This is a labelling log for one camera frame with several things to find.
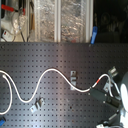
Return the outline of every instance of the white wire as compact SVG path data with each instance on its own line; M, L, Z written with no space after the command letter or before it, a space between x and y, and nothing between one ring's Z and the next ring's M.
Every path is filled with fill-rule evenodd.
M108 88L109 89L109 94L110 94L111 97L113 97L112 91L111 91L111 79L110 79L109 75L103 74L103 75L100 76L99 80L101 80L105 76L108 77L108 81L109 81L109 88Z
M12 106L12 88L11 88L11 84L10 84L9 80L7 79L7 77L5 75L3 75L3 78L7 81L8 85L9 85L9 90L10 90L10 103L9 103L8 109L5 112L2 112L2 113L0 112L0 115L6 114L10 110L10 108Z
M39 78L39 80L38 80L38 83L37 83L37 86L36 86L36 89L35 89L35 91L34 91L32 97L31 97L29 100L25 101L25 100L23 100L23 99L20 97L19 92L18 92L17 87L16 87L16 84L14 83L13 79L11 78L11 76L10 76L8 73L6 73L6 72L4 72L4 71L2 71L2 70L0 70L0 73L3 73L4 75L6 75L6 76L10 79L10 81L12 82L12 84L13 84L15 90L16 90L17 96L18 96L18 98L20 99L20 101L23 102L23 103L29 103L29 102L31 102L32 99L34 98L34 96L35 96L35 94L36 94L36 92L37 92L37 90L38 90L38 87L39 87L39 84L40 84L40 82L41 82L42 77L43 77L47 72L49 72L49 71L55 71L55 72L59 73L59 74L66 80L66 82L67 82L72 88L74 88L75 90L77 90L78 92L84 93L84 92L90 91L90 89L91 89L91 88L89 88L89 89L86 89L86 90L80 90L80 89L74 87L74 85L72 85L72 84L69 82L69 80L68 80L60 71L58 71L57 69L51 68L51 69L47 69L46 71L44 71L44 73L40 76L40 78ZM99 80L101 80L104 76L107 76L107 77L108 77L109 84L110 84L110 83L111 83L111 80L110 80L110 77L109 77L107 74L103 74L103 75L99 78ZM9 81L8 81L8 79L7 79L7 77L4 77L4 79L8 82L8 85L9 85L9 88L10 88L10 104L11 104L11 103L12 103L12 89L11 89L11 85L10 85L10 83L9 83ZM112 93L111 93L111 84L110 84L110 86L109 86L109 93L110 93L110 95L113 97L113 95L112 95ZM6 113L9 111L9 109L11 108L11 105L10 105L10 104L9 104L8 110L5 111L4 114L6 114Z
M120 95L120 91L119 91L119 88L118 88L117 84L116 83L113 83L113 84L115 85L115 88L116 88L118 94Z

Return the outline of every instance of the robotic arm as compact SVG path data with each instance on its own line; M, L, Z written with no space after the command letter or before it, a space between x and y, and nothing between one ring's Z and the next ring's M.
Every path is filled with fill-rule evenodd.
M102 121L96 128L128 128L128 72L121 78L116 68L113 67L108 74L112 81L111 86L114 84L116 88L117 93L114 97L107 94L108 82L104 86L105 92L92 88L89 94L102 103L111 106L117 112L107 121Z

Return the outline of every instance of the cable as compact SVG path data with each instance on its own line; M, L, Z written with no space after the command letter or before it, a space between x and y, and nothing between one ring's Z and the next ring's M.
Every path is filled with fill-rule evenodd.
M22 31L21 31L21 36L22 36L23 42L25 42L25 39L24 39Z
M3 37L1 37L1 39L3 39L5 42L7 42L7 40L5 40Z
M91 89L91 88L89 88L89 89L86 89L86 90L80 90L80 89L74 87L74 86L69 82L69 80L68 80L60 71L58 71L57 69L51 68L51 69L45 70L44 73L40 76L40 78L39 78L39 80L38 80L38 83L37 83L37 86L36 86L36 89L35 89L35 91L34 91L32 97L31 97L29 100L25 101L25 100L21 99L21 97L20 97L20 95L19 95L19 92L18 92L18 90L17 90L16 84L14 83L13 79L11 78L11 76L10 76L8 73L6 73L6 72L0 70L0 73L3 73L3 74L4 74L4 75L3 75L3 78L8 82L8 85L9 85L9 88L10 88L10 93L11 93L11 94L10 94L10 97L11 97L11 98L10 98L10 103L12 103L12 100L11 100L11 99L12 99L12 89L11 89L11 85L10 85L10 83L9 83L9 80L12 82L12 84L13 84L15 90L16 90L16 93L17 93L17 96L18 96L19 100L20 100L21 102L23 102L23 103L29 103L29 102L31 102L32 99L34 98L34 96L35 96L35 94L36 94L36 92L37 92L37 89L38 89L38 87L39 87L39 84L40 84L40 82L41 82L42 77L43 77L47 72L49 72L49 71L55 71L55 72L59 73L59 74L66 80L66 82L67 82L72 88L74 88L75 90L77 90L78 92L84 93L84 92L90 91L90 89ZM109 77L107 74L103 74L103 75L101 75L101 77L97 80L97 82L92 86L92 88L94 88L94 87L99 83L99 81L100 81L103 77L105 77L105 76L108 77L108 80L109 80L109 83L110 83L110 82L111 82L110 77ZM3 112L3 113L0 113L0 115L4 115L4 114L6 114L8 111L5 111L5 112Z
M119 91L119 88L118 88L117 84L115 82L113 84L114 84L114 86L116 88L117 93L120 95L120 91Z
M10 90L10 103L9 103L8 109L5 112L2 112L2 113L0 112L0 115L6 114L10 110L11 105L12 105L12 88L11 88L11 84L10 84L9 80L7 79L7 77L5 75L3 75L3 78L7 81L8 85L9 85L9 90Z

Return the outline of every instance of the metal rod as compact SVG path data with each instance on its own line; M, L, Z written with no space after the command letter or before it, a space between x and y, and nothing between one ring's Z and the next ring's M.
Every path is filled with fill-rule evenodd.
M58 42L61 42L61 0L58 0Z
M89 22L90 22L90 18L89 18L89 6L90 6L90 0L86 0L86 26L85 26L85 37L86 37L86 43L90 42L90 27L89 27Z
M58 42L58 0L55 0L54 42Z
M93 30L93 0L90 0L90 39L92 37Z

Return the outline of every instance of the pegboard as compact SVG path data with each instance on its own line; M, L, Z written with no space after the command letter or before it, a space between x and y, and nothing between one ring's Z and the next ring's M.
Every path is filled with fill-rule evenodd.
M21 97L28 100L48 68L58 69L68 79L70 71L77 71L77 87L81 89L92 86L113 66L123 75L128 70L127 49L126 44L0 43L0 69L11 75ZM96 88L102 89L106 80L103 78ZM13 103L2 128L94 128L115 113L87 93L71 91L56 72L43 77L36 96L28 104L22 103L12 88ZM45 105L32 114L29 109L40 97ZM8 105L9 88L0 77L0 111Z

